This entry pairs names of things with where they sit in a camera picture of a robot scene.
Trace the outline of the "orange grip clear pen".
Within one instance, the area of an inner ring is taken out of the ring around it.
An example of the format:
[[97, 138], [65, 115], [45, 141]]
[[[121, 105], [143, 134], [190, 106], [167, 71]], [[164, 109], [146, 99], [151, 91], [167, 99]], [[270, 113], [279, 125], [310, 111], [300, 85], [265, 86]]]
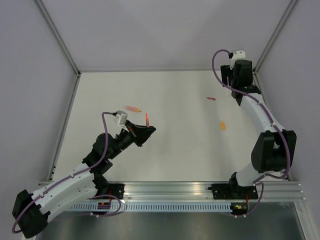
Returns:
[[149, 128], [151, 126], [150, 121], [149, 121], [149, 115], [147, 113], [145, 114], [145, 123], [146, 123], [147, 128]]

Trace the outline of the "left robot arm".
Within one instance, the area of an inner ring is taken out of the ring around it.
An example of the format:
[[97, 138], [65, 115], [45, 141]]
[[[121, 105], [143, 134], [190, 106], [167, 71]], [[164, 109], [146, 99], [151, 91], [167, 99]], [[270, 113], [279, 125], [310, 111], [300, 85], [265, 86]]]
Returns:
[[124, 128], [115, 137], [108, 132], [100, 134], [91, 152], [66, 176], [33, 192], [24, 189], [17, 194], [11, 231], [30, 239], [74, 204], [95, 197], [107, 198], [110, 184], [103, 175], [112, 167], [111, 161], [132, 144], [142, 147], [155, 131], [154, 126], [126, 120]]

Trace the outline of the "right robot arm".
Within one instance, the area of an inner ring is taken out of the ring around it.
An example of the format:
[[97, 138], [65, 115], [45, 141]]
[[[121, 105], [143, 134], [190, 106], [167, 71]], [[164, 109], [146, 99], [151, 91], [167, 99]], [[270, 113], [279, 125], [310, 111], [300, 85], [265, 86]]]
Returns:
[[232, 97], [249, 116], [259, 134], [250, 155], [251, 162], [235, 173], [236, 181], [228, 185], [228, 194], [235, 199], [246, 193], [246, 187], [264, 177], [284, 179], [293, 163], [297, 135], [286, 130], [270, 113], [260, 89], [253, 83], [252, 62], [232, 60], [220, 68], [222, 82]]

